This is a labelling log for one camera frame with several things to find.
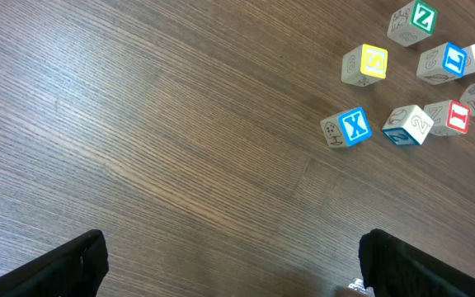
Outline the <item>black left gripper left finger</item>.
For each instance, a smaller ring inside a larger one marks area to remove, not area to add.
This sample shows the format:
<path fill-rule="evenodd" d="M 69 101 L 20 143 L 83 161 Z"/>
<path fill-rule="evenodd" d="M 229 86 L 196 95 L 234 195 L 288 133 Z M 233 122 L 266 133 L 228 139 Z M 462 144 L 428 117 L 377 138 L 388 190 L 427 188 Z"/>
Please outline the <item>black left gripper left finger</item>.
<path fill-rule="evenodd" d="M 92 229 L 0 276 L 0 297 L 94 297 L 108 271 L 105 236 Z"/>

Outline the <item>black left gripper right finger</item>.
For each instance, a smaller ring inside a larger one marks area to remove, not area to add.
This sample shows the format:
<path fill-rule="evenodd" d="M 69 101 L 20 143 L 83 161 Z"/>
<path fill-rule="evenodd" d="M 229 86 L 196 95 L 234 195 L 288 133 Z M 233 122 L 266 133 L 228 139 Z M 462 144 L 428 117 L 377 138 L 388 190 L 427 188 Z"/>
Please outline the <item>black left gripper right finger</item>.
<path fill-rule="evenodd" d="M 364 288 L 376 296 L 475 297 L 475 278 L 382 229 L 361 237 L 359 261 Z"/>

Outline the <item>blue X letter block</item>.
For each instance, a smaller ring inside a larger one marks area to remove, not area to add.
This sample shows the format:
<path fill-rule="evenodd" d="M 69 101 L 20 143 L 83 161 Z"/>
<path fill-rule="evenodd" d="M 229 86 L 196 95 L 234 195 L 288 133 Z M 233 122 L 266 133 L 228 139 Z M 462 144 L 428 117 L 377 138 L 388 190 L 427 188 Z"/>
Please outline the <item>blue X letter block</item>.
<path fill-rule="evenodd" d="M 362 107 L 342 111 L 320 121 L 327 145 L 332 149 L 348 148 L 373 136 Z"/>

